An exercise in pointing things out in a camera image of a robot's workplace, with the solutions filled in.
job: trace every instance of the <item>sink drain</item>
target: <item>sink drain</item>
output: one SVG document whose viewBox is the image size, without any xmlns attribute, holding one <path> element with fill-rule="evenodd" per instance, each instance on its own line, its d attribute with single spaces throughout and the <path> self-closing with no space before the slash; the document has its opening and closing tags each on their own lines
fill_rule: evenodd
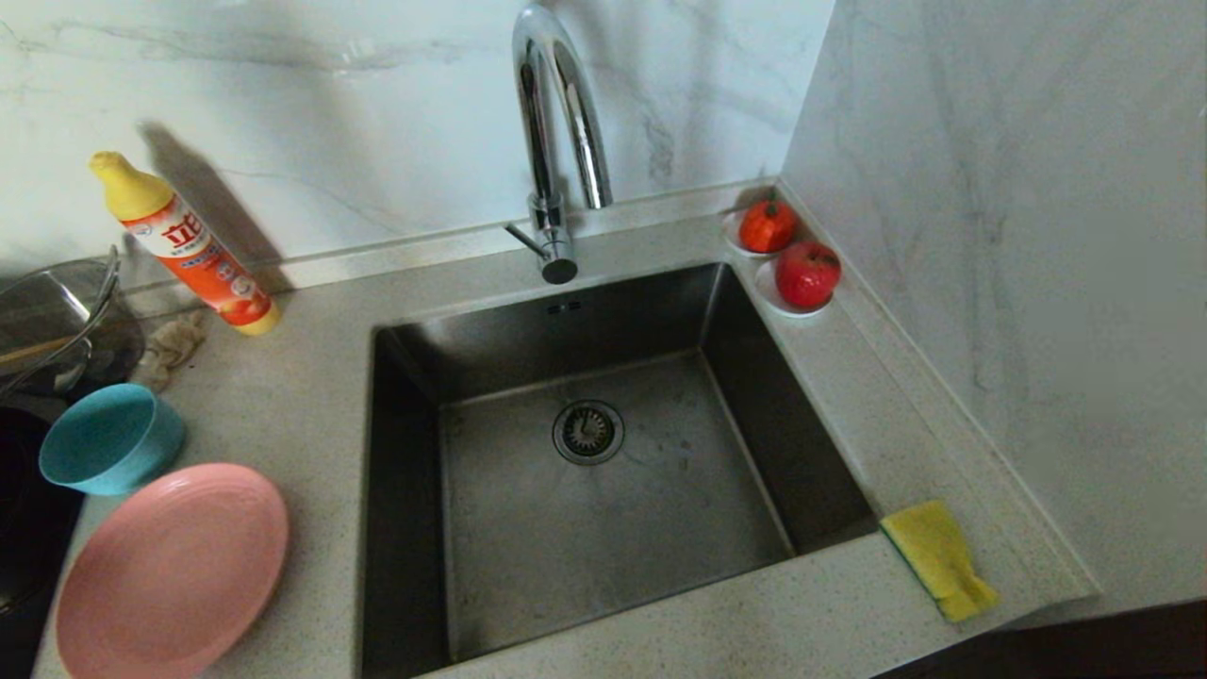
<svg viewBox="0 0 1207 679">
<path fill-rule="evenodd" d="M 604 402 L 575 402 L 553 425 L 553 443 L 575 464 L 600 464 L 620 450 L 624 421 Z"/>
</svg>

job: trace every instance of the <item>countertop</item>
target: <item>countertop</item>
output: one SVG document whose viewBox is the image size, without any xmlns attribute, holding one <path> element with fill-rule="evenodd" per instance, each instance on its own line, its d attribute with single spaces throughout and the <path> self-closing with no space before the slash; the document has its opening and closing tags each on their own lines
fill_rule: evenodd
<svg viewBox="0 0 1207 679">
<path fill-rule="evenodd" d="M 759 262 L 721 233 L 711 216 L 581 239 L 582 273 L 559 291 L 729 261 L 876 514 L 946 501 L 1001 605 L 946 624 L 876 533 L 432 677 L 870 677 L 1095 593 L 857 271 L 822 312 L 787 317 L 757 298 Z M 263 336 L 211 320 L 208 341 L 164 393 L 188 431 L 175 467 L 260 470 L 285 497 L 293 542 L 263 616 L 206 678 L 356 677 L 372 329 L 552 291 L 531 253 L 512 250 L 280 294 L 282 321 Z M 69 563 L 121 501 L 87 501 Z M 52 633 L 34 675 L 66 677 Z"/>
</svg>

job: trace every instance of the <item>apple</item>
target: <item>apple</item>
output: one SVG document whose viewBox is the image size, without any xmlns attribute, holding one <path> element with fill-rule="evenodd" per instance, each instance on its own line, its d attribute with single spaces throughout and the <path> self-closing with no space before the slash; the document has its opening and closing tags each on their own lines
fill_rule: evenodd
<svg viewBox="0 0 1207 679">
<path fill-rule="evenodd" d="M 842 275 L 838 254 L 816 240 L 793 242 L 775 261 L 775 287 L 789 304 L 820 309 Z"/>
</svg>

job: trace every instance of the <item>sink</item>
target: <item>sink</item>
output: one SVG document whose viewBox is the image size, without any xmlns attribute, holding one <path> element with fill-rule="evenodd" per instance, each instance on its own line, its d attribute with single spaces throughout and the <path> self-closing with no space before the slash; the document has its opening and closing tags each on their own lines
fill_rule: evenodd
<svg viewBox="0 0 1207 679">
<path fill-rule="evenodd" d="M 727 264 L 373 343 L 362 677 L 439 669 L 875 531 Z"/>
</svg>

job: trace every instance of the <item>orange bottle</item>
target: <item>orange bottle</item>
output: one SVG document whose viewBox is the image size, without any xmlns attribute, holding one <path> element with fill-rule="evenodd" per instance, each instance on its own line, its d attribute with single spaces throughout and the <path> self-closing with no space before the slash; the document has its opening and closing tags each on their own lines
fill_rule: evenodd
<svg viewBox="0 0 1207 679">
<path fill-rule="evenodd" d="M 105 185 L 105 205 L 176 277 L 245 334 L 263 334 L 281 317 L 273 303 L 185 200 L 158 176 L 113 151 L 88 162 Z"/>
</svg>

